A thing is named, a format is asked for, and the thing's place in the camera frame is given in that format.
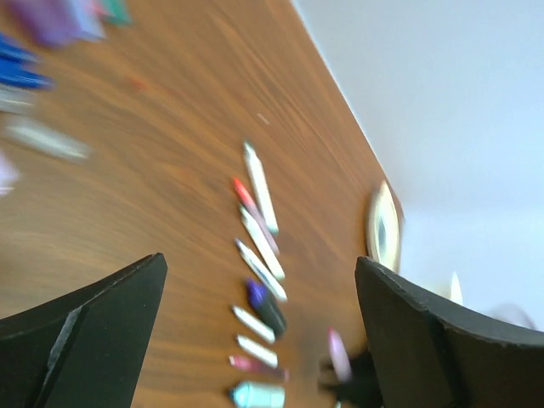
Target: blue pen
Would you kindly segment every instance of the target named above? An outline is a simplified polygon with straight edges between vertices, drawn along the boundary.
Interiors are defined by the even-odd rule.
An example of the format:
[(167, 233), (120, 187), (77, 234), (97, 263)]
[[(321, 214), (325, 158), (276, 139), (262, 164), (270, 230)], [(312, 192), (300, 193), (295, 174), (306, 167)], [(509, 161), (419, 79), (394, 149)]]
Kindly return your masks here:
[(23, 69), (17, 61), (0, 59), (0, 83), (19, 88), (51, 88), (50, 78)]
[(0, 58), (8, 60), (37, 62), (37, 56), (17, 44), (12, 38), (0, 33)]

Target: red marker cap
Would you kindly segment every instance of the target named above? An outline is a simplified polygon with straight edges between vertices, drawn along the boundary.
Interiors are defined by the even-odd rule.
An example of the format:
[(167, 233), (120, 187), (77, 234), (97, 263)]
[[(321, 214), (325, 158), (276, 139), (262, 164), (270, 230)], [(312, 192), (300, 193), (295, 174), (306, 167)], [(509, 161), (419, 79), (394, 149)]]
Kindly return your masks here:
[(255, 206), (255, 201), (253, 201), (246, 187), (244, 187), (244, 184), (236, 177), (233, 177), (232, 180), (235, 184), (236, 194), (240, 197), (241, 203), (246, 207)]

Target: marker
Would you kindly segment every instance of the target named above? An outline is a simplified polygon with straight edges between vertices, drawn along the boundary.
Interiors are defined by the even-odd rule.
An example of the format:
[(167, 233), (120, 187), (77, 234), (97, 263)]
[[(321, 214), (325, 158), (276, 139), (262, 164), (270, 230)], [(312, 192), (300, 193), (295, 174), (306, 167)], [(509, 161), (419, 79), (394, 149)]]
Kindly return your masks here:
[(50, 1), (6, 0), (6, 4), (38, 44), (59, 47), (75, 40)]
[(34, 93), (0, 85), (0, 111), (24, 115), (34, 107)]
[(329, 353), (331, 354), (332, 368), (334, 368), (338, 381), (340, 383), (349, 381), (352, 372), (348, 353), (343, 346), (342, 338), (332, 329), (329, 329)]
[(238, 306), (232, 306), (232, 311), (236, 315), (239, 321), (253, 330), (256, 334), (266, 340), (269, 344), (275, 342), (274, 331), (266, 326), (261, 320), (254, 317), (252, 314), (246, 312), (244, 309)]
[(59, 0), (64, 2), (77, 28), (77, 35), (88, 41), (105, 37), (99, 16), (94, 11), (94, 0)]
[(280, 282), (275, 279), (258, 256), (255, 255), (255, 252), (253, 252), (238, 238), (235, 238), (235, 243), (240, 251), (242, 259), (246, 262), (247, 266), (249, 266), (253, 273), (266, 285), (276, 299), (278, 299), (280, 302), (286, 302), (287, 294), (285, 289), (283, 289)]
[(269, 187), (264, 177), (263, 163), (257, 157), (257, 153), (249, 142), (244, 142), (244, 159), (246, 160), (247, 171), (252, 181), (258, 206), (261, 208), (264, 221), (272, 234), (279, 232), (278, 222), (275, 219), (274, 207), (270, 198)]
[(257, 372), (260, 374), (268, 374), (272, 377), (279, 378), (284, 382), (289, 381), (289, 371), (283, 368), (272, 368), (259, 360), (246, 357), (245, 355), (231, 355), (229, 357), (231, 366), (238, 370), (246, 372)]
[(236, 408), (283, 408), (286, 390), (276, 385), (241, 382), (229, 392)]
[(236, 194), (240, 198), (241, 203), (244, 205), (247, 212), (250, 213), (251, 216), (255, 219), (255, 221), (257, 221), (257, 224), (263, 232), (264, 238), (269, 243), (270, 248), (272, 248), (272, 251), (274, 251), (274, 253), (280, 253), (280, 249), (275, 243), (274, 237), (272, 236), (272, 234), (270, 234), (270, 231), (266, 226), (266, 222), (264, 221), (263, 216), (258, 211), (257, 205), (255, 204), (255, 201), (252, 199), (249, 192), (246, 190), (246, 187), (244, 187), (244, 184), (242, 184), (238, 178), (234, 177), (233, 180), (235, 184)]
[(3, 136), (47, 155), (72, 162), (85, 160), (91, 153), (86, 144), (25, 116), (10, 115)]
[(278, 366), (278, 354), (267, 348), (255, 343), (251, 338), (246, 336), (237, 335), (236, 341), (247, 353), (251, 354), (256, 359), (261, 360), (267, 366), (276, 368)]
[(0, 33), (0, 58), (19, 62), (37, 62), (37, 56), (21, 48), (12, 38)]
[(27, 71), (19, 61), (0, 59), (0, 83), (18, 88), (51, 88), (50, 78)]
[(258, 251), (261, 252), (264, 262), (269, 266), (270, 272), (276, 279), (284, 279), (286, 274), (283, 272), (283, 268), (278, 262), (278, 258), (275, 257), (269, 243), (264, 238), (263, 231), (258, 227), (257, 221), (255, 221), (255, 218), (243, 206), (240, 206), (240, 212), (241, 222), (246, 227), (247, 233), (252, 237)]
[(266, 287), (249, 279), (247, 280), (247, 294), (249, 304), (263, 323), (274, 331), (276, 337), (283, 336), (287, 329), (286, 319)]

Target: pink object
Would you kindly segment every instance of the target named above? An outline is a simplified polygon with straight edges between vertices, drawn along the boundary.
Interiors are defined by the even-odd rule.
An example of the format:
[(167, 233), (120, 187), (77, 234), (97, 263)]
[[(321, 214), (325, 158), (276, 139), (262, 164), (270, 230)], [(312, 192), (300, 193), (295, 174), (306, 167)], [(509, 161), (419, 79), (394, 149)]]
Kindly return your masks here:
[(348, 353), (343, 346), (342, 338), (332, 329), (329, 329), (329, 353), (331, 355), (332, 368), (334, 368), (338, 381), (341, 383), (349, 381), (352, 377), (352, 372)]
[(229, 357), (230, 365), (238, 370), (247, 372), (259, 372), (261, 374), (269, 374), (272, 377), (279, 378), (285, 382), (289, 381), (289, 371), (280, 367), (272, 368), (263, 362), (243, 355), (231, 355)]
[(19, 172), (0, 152), (0, 196), (7, 195), (14, 188), (12, 184), (19, 178)]

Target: purple object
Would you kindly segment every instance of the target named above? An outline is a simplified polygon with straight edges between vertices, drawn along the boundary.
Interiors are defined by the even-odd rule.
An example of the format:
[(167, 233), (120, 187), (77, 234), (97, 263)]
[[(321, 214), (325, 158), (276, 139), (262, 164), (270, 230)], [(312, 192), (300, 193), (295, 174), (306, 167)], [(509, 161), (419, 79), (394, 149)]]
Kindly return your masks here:
[(259, 319), (274, 331), (276, 338), (283, 336), (287, 328), (286, 319), (272, 294), (265, 285), (257, 283), (255, 280), (248, 279), (246, 284), (249, 304)]
[(266, 300), (269, 292), (265, 285), (257, 283), (255, 280), (247, 280), (247, 292), (249, 297), (249, 304), (252, 308), (257, 309)]
[(57, 0), (6, 0), (10, 11), (31, 33), (34, 40), (48, 47), (60, 47), (74, 41), (71, 22), (54, 2)]

